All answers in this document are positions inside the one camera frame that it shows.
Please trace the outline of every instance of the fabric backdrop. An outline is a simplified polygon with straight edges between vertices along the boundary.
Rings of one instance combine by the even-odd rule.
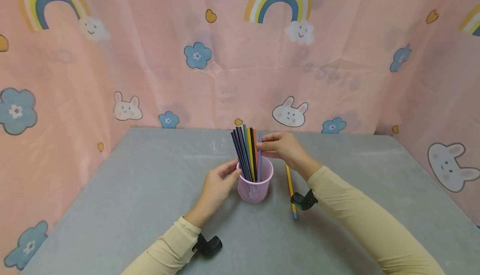
[[[1,2],[0,274],[132,126],[392,135],[480,225],[480,0]]]

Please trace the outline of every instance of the yellow pencil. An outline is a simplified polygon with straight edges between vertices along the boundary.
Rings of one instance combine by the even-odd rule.
[[[255,178],[255,171],[253,168],[253,152],[252,152],[252,140],[250,135],[250,129],[247,128],[247,139],[248,139],[248,151],[250,152],[250,168],[252,170],[252,180],[253,182],[257,182]]]
[[[293,196],[292,178],[290,176],[290,168],[288,167],[287,164],[285,164],[285,167],[287,168],[288,189],[290,190],[290,199],[291,199],[292,196]],[[293,211],[293,219],[296,220],[297,219],[297,208],[295,207],[295,205],[293,203],[291,203],[291,205],[292,205],[292,211]]]

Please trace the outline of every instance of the left hand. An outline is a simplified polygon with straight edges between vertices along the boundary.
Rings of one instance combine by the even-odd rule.
[[[226,162],[208,171],[202,193],[195,207],[185,216],[190,224],[202,228],[206,221],[227,199],[230,190],[240,177],[238,159]]]

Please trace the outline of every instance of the blue flower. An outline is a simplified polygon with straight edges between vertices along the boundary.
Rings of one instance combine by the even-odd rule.
[[[207,67],[207,61],[212,58],[212,50],[206,48],[201,42],[195,42],[193,47],[187,45],[183,52],[187,56],[187,65],[190,68],[205,69]]]
[[[41,221],[37,226],[24,231],[18,239],[17,247],[3,260],[5,266],[7,268],[17,266],[17,269],[23,270],[47,239],[47,229],[47,222]]]
[[[37,123],[35,96],[26,89],[6,88],[0,93],[0,124],[11,135],[22,134]]]
[[[180,118],[175,116],[173,112],[167,111],[165,114],[161,114],[158,116],[160,123],[165,129],[175,129],[177,124],[180,123]]]
[[[325,121],[323,123],[322,133],[338,134],[341,130],[345,129],[347,123],[342,120],[341,117],[335,117],[331,121]]]
[[[393,62],[390,65],[390,71],[392,73],[398,72],[402,64],[410,58],[412,53],[412,49],[410,48],[410,44],[407,44],[404,48],[399,48],[395,54],[393,55]]]

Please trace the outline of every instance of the finger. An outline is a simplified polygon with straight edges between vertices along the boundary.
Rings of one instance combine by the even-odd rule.
[[[262,141],[276,141],[280,140],[283,137],[283,132],[274,132],[267,135],[262,136]]]
[[[228,186],[228,190],[232,189],[233,185],[235,182],[239,180],[241,171],[239,169],[233,171],[227,178],[225,178],[223,181],[224,183]]]
[[[262,157],[280,158],[276,152],[262,152]]]
[[[231,174],[237,168],[238,162],[238,159],[225,162],[224,164],[216,167],[214,171],[218,174],[218,176],[224,178],[225,176],[227,176],[227,174]]]
[[[276,151],[278,148],[279,141],[267,141],[257,143],[257,147],[262,149],[262,151]]]

